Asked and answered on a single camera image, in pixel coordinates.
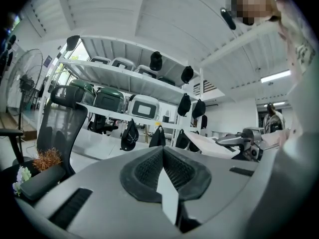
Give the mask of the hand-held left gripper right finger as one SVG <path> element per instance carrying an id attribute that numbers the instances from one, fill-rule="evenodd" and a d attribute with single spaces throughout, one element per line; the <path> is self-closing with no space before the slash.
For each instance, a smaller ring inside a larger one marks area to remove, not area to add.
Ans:
<path id="1" fill-rule="evenodd" d="M 202 225 L 217 215 L 246 186 L 257 164 L 163 149 L 163 220 Z"/>

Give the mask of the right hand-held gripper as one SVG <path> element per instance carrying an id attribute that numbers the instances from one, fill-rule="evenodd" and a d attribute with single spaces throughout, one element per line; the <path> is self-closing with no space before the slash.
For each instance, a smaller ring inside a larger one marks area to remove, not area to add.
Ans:
<path id="1" fill-rule="evenodd" d="M 234 160 L 259 162 L 264 152 L 259 148 L 263 130 L 263 128 L 258 127 L 247 127 L 240 133 L 217 139 L 216 143 L 220 146 L 232 146 L 232 149 L 239 150 L 239 153 L 232 157 Z"/>

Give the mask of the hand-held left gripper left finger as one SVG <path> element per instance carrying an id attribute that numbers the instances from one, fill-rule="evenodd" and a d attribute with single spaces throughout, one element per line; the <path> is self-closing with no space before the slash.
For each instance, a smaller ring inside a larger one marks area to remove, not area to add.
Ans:
<path id="1" fill-rule="evenodd" d="M 18 206 L 32 227 L 49 239 L 173 239 L 179 229 L 161 203 L 137 200 L 122 186 L 120 172 L 134 159 L 160 154 L 145 148 L 91 164 L 46 193 Z"/>

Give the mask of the person's right forearm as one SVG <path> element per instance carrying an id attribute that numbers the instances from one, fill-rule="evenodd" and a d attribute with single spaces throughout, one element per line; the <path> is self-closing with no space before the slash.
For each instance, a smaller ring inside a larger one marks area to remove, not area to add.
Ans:
<path id="1" fill-rule="evenodd" d="M 288 140 L 289 136 L 289 129 L 277 130 L 273 133 L 263 134 L 261 135 L 262 141 L 259 145 L 259 148 L 261 150 L 265 150 L 274 146 L 283 146 L 284 143 Z"/>

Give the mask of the orange artificial plant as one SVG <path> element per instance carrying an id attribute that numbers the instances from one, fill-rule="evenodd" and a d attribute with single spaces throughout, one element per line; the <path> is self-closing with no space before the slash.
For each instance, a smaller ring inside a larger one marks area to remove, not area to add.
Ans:
<path id="1" fill-rule="evenodd" d="M 51 148 L 38 153 L 38 157 L 33 160 L 32 165 L 35 169 L 42 172 L 52 166 L 62 163 L 61 154 L 56 148 Z"/>

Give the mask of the ceiling tube light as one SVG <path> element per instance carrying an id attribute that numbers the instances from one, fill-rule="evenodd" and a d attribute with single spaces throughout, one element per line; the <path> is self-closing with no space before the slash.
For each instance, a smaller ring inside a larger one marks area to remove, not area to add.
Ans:
<path id="1" fill-rule="evenodd" d="M 286 70 L 280 73 L 269 75 L 269 76 L 261 78 L 261 83 L 266 83 L 266 82 L 274 81 L 283 77 L 287 77 L 287 76 L 290 76 L 290 74 L 291 74 L 290 70 Z"/>

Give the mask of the black swivel chair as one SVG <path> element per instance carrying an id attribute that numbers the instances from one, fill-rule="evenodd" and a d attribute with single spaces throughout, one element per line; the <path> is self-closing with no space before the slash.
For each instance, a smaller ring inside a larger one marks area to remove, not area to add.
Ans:
<path id="1" fill-rule="evenodd" d="M 111 124 L 109 124 L 105 116 L 89 113 L 87 129 L 98 134 L 110 136 L 112 131 L 119 128 L 117 121 L 118 119 L 111 118 Z"/>

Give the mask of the white artificial flower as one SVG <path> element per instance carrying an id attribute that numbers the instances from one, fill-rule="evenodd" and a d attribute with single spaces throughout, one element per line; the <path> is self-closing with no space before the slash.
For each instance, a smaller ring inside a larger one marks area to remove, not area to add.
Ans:
<path id="1" fill-rule="evenodd" d="M 16 196 L 21 194 L 21 185 L 31 178 L 32 174 L 27 167 L 20 166 L 17 172 L 16 181 L 12 184 L 13 192 Z"/>

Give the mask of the black mesh office chair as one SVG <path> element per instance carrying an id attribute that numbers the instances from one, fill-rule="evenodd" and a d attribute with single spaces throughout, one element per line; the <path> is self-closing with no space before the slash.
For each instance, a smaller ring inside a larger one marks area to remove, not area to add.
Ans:
<path id="1" fill-rule="evenodd" d="M 16 181 L 20 166 L 27 167 L 32 174 L 29 180 L 22 183 L 20 194 L 21 198 L 31 202 L 74 175 L 70 164 L 71 150 L 88 113 L 87 108 L 76 101 L 78 90 L 75 86 L 58 86 L 53 89 L 36 141 L 37 153 L 56 148 L 61 154 L 62 163 L 40 172 L 33 167 L 33 158 L 1 171 L 0 199 L 5 195 L 16 196 L 12 184 Z"/>

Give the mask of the white storage case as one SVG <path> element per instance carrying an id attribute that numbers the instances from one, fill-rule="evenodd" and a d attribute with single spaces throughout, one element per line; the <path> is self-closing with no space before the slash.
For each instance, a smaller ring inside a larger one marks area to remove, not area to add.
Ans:
<path id="1" fill-rule="evenodd" d="M 137 69 L 135 70 L 135 72 L 142 75 L 146 75 L 148 77 L 152 77 L 154 79 L 158 77 L 158 74 L 156 71 L 151 70 L 150 67 L 145 65 L 139 65 Z"/>
<path id="2" fill-rule="evenodd" d="M 132 95 L 129 98 L 127 114 L 140 118 L 155 120 L 159 117 L 160 103 L 146 95 Z"/>
<path id="3" fill-rule="evenodd" d="M 136 65 L 133 61 L 123 58 L 123 57 L 116 57 L 110 62 L 111 66 L 126 69 L 129 71 L 135 71 Z"/>
<path id="4" fill-rule="evenodd" d="M 101 63 L 105 65 L 109 65 L 111 60 L 105 57 L 100 57 L 100 56 L 94 56 L 90 59 L 90 62 L 96 62 L 96 63 Z"/>

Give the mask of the green storage case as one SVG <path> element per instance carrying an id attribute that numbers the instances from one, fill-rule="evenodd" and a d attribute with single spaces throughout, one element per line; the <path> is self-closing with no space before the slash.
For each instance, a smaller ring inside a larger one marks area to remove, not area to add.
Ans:
<path id="1" fill-rule="evenodd" d="M 86 105 L 92 106 L 96 97 L 96 92 L 93 85 L 80 79 L 73 79 L 70 81 L 69 86 L 78 87 L 76 93 L 76 101 Z"/>
<path id="2" fill-rule="evenodd" d="M 123 113 L 124 95 L 111 88 L 99 88 L 96 92 L 94 106 L 117 113 Z"/>

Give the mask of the person's torso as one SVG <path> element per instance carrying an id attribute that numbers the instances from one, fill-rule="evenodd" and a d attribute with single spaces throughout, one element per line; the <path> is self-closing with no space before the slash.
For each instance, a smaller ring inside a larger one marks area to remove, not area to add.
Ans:
<path id="1" fill-rule="evenodd" d="M 276 0 L 287 45 L 295 116 L 249 231 L 255 238 L 319 239 L 319 54 L 317 38 L 292 0 Z"/>

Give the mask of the standing pedestal fan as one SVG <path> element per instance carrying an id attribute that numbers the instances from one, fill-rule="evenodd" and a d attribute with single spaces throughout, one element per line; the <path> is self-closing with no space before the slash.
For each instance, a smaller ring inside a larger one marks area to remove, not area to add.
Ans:
<path id="1" fill-rule="evenodd" d="M 18 116 L 18 129 L 22 129 L 22 113 L 34 97 L 43 64 L 43 55 L 39 49 L 23 53 L 12 68 L 7 88 L 7 109 L 12 116 Z"/>

